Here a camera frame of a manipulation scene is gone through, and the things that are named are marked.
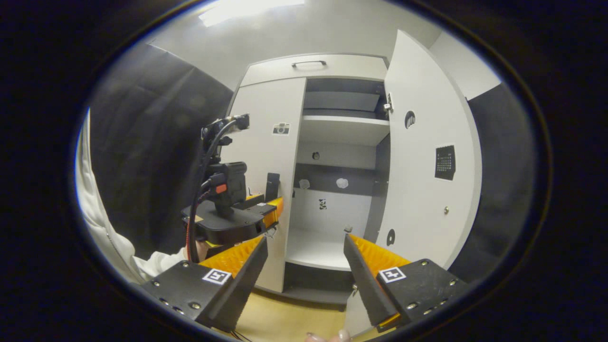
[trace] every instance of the wooden floor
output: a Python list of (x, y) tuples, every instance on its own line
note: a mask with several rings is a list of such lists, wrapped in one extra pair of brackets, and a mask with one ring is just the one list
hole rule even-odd
[[(344, 326), (345, 317), (346, 314), (337, 307), (254, 290), (236, 330), (253, 342), (303, 342), (307, 332), (324, 338), (336, 335)], [(354, 342), (367, 341), (379, 335), (374, 329), (355, 338)]]

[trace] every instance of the hand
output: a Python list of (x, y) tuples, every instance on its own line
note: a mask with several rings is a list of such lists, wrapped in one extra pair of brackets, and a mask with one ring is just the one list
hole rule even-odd
[[(207, 257), (207, 251), (209, 250), (209, 245), (205, 243), (205, 241), (196, 241), (196, 253), (198, 254), (198, 261), (202, 262)], [(188, 254), (186, 253), (186, 248), (184, 248), (184, 258), (188, 260)]]
[(338, 334), (330, 338), (329, 340), (319, 337), (311, 332), (308, 332), (306, 334), (308, 335), (308, 337), (306, 337), (304, 342), (350, 342), (353, 340), (352, 338), (350, 338), (350, 334), (345, 329), (338, 331)]

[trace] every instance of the camera sticker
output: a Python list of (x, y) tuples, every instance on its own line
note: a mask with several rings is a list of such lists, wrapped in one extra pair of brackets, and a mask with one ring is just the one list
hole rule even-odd
[(289, 124), (281, 122), (280, 124), (274, 124), (272, 126), (273, 135), (289, 135)]

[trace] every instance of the cabinet drawer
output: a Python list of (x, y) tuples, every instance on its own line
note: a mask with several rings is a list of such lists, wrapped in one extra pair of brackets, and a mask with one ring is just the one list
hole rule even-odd
[(362, 55), (304, 55), (279, 58), (249, 66), (241, 86), (295, 77), (347, 77), (384, 81), (381, 57)]

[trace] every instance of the door hinge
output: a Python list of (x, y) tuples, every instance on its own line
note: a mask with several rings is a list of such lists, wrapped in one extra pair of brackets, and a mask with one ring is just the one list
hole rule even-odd
[(393, 100), (391, 99), (390, 93), (386, 95), (386, 104), (384, 105), (384, 112), (386, 113), (386, 117), (389, 117), (389, 114), (393, 113)]

